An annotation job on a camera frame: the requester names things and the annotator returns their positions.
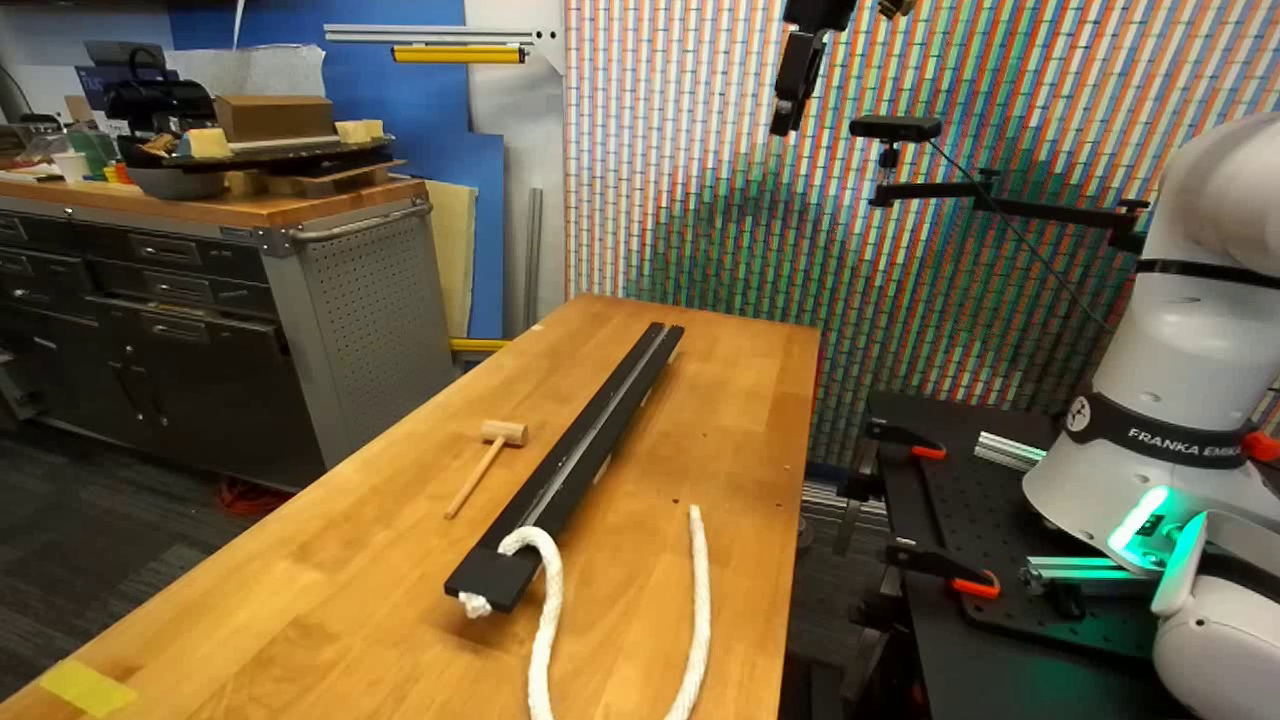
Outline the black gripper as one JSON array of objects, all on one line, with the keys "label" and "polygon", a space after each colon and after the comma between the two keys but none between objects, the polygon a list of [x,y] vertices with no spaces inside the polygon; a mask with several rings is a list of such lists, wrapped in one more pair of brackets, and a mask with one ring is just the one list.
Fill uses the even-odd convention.
[{"label": "black gripper", "polygon": [[854,0],[785,0],[788,36],[771,79],[771,136],[799,127],[829,36],[848,26],[853,7]]}]

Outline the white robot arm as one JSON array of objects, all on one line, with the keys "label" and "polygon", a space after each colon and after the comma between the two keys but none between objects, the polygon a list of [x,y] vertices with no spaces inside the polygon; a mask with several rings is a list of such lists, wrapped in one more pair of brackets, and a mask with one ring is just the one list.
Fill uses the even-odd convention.
[{"label": "white robot arm", "polygon": [[1280,494],[1254,456],[1280,377],[1280,111],[1168,165],[1129,308],[1019,490],[1147,575],[1159,683],[1199,720],[1275,720]]}]

